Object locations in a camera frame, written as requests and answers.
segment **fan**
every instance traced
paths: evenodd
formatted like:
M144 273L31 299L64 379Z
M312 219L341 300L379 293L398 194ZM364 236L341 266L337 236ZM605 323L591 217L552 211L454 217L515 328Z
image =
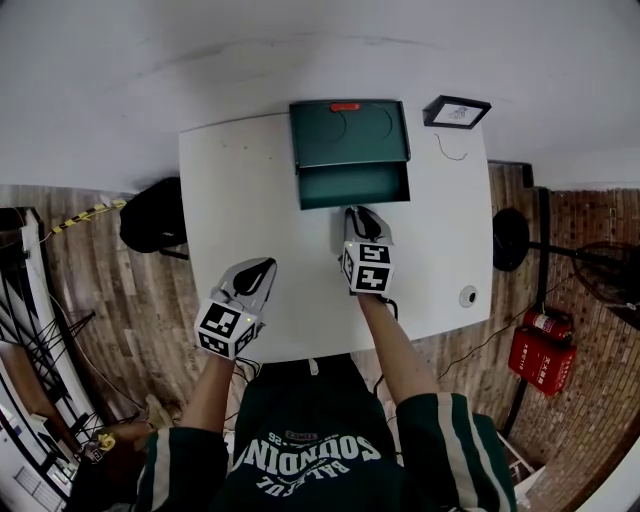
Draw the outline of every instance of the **fan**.
M529 239L529 225L513 208L493 218L493 266L511 272L518 268L529 249L568 256L582 285L613 313L640 329L640 247L596 242L580 249L543 246Z

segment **red fire extinguisher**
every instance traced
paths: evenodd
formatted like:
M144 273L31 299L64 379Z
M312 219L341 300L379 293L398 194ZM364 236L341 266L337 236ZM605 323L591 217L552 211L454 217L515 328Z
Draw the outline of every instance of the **red fire extinguisher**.
M535 327L545 332L547 336L556 341L566 341L571 337L573 325L570 320L558 320L551 318L535 309L530 309L524 314L522 320L524 325Z

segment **person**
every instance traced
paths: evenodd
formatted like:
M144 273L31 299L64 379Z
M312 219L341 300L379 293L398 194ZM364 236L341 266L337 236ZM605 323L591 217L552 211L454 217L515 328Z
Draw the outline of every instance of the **person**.
M210 356L181 426L151 437L135 510L515 511L491 419L440 391L385 304L358 301L391 397L404 467L380 401L351 357L264 365L246 388L233 467L222 438L234 362Z

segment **white table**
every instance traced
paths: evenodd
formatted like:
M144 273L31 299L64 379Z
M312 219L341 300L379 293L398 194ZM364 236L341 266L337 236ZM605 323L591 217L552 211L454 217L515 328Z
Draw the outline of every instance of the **white table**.
M411 339L486 320L492 274L491 196L480 125L426 128L405 103L411 201L375 205L391 226L396 272L390 296ZM438 147L462 161L447 159ZM180 135L180 175L198 295L242 260L271 256L278 274L266 327L243 352L261 362L373 347L339 270L338 208L301 211L288 115L233 121ZM478 290L463 308L467 285Z

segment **black bag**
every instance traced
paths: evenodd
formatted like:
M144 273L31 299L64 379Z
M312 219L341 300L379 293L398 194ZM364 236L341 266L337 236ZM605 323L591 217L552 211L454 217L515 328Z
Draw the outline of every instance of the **black bag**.
M180 178L167 178L140 192L120 210L120 221L120 238L134 251L188 259L163 250L187 242Z

